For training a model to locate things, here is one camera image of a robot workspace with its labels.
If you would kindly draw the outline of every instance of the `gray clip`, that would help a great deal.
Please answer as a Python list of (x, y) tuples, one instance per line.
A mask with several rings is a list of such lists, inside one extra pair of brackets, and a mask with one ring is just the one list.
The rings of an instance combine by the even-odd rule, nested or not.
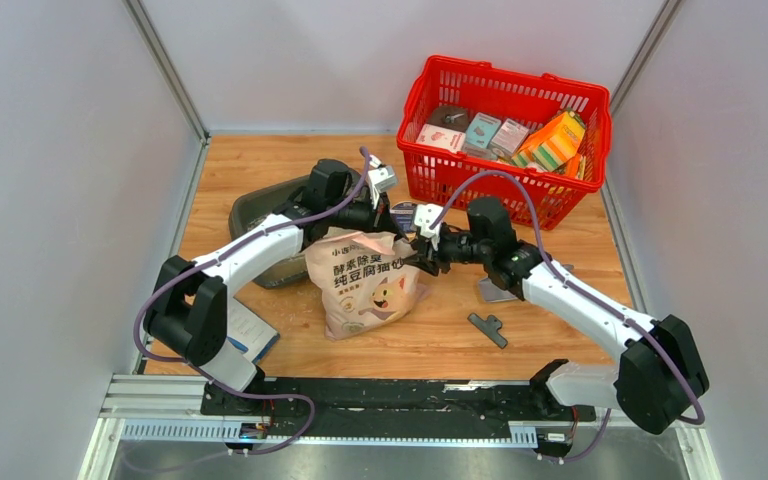
[(493, 343), (499, 348), (508, 346), (508, 340), (499, 333), (499, 329), (502, 328), (502, 322), (495, 315), (489, 315), (487, 320), (484, 320), (475, 313), (470, 313), (467, 318), (484, 335), (487, 335), (487, 338), (493, 340)]

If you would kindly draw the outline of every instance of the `white panel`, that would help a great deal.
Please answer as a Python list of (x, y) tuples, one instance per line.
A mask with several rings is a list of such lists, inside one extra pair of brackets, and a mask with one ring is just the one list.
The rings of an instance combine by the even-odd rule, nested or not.
[(692, 327), (723, 478), (768, 478), (768, 2), (686, 2), (608, 163), (652, 313)]
[(0, 478), (74, 478), (198, 143), (119, 1), (0, 1)]
[(662, 0), (147, 0), (212, 130), (386, 130), (429, 55), (614, 88)]

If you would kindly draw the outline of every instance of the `plastic bag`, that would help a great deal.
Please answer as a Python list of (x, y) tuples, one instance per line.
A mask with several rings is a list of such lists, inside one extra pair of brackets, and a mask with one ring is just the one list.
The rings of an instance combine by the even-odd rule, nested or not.
[(413, 254), (392, 233), (352, 232), (322, 239), (305, 250), (311, 281), (322, 289), (325, 336), (351, 337), (405, 316), (424, 298)]

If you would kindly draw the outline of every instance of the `red basket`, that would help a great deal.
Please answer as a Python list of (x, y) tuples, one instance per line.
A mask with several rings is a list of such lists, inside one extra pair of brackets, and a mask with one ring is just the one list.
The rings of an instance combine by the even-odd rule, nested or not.
[[(432, 56), (405, 102), (405, 117), (397, 138), (399, 149), (405, 154), (411, 196), (442, 205), (475, 173), (502, 170), (525, 186), (537, 207), (540, 228), (552, 229), (585, 194), (599, 190), (605, 181), (605, 159), (611, 149), (608, 98), (608, 90), (598, 85), (550, 74), (535, 77), (499, 70), (487, 62)], [(539, 173), (415, 143), (432, 110), (440, 105), (463, 107), (470, 115), (484, 112), (503, 120), (510, 118), (532, 131), (542, 127), (560, 109), (577, 111), (587, 123), (579, 148), (589, 160), (584, 178)], [(465, 209), (470, 200), (488, 195), (502, 200), (514, 222), (531, 225), (522, 194), (501, 177), (485, 177), (473, 183), (454, 206)]]

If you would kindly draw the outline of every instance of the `wooden surface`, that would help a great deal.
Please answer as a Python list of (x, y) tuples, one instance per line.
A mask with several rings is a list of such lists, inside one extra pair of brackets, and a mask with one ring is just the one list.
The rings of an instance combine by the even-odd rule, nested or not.
[[(360, 145), (395, 167), (400, 184), (390, 192), (392, 203), (409, 200), (404, 161), (393, 136), (214, 137), (181, 256), (193, 258), (230, 241), (228, 213), (240, 195), (307, 175), (320, 158), (336, 158), (360, 169)], [(452, 210), (446, 221), (466, 227), (462, 211)], [(529, 228), (517, 226), (517, 231), (520, 238), (533, 241)], [(554, 258), (575, 266), (575, 275), (630, 304), (598, 194), (585, 197), (544, 239)], [(281, 333), (260, 363), (270, 376), (522, 380), (555, 358), (609, 362), (587, 337), (539, 307), (519, 301), (483, 303), (476, 282), (484, 276), (477, 265), (455, 265), (448, 275), (436, 278), (423, 273), (431, 295), (410, 314), (340, 341), (325, 338), (321, 292), (310, 281), (278, 290), (249, 284), (237, 298)], [(508, 339), (504, 350), (469, 323), (471, 312), (499, 317), (501, 333)], [(171, 353), (162, 344), (154, 351)], [(184, 365), (156, 362), (148, 362), (145, 372), (194, 373)]]

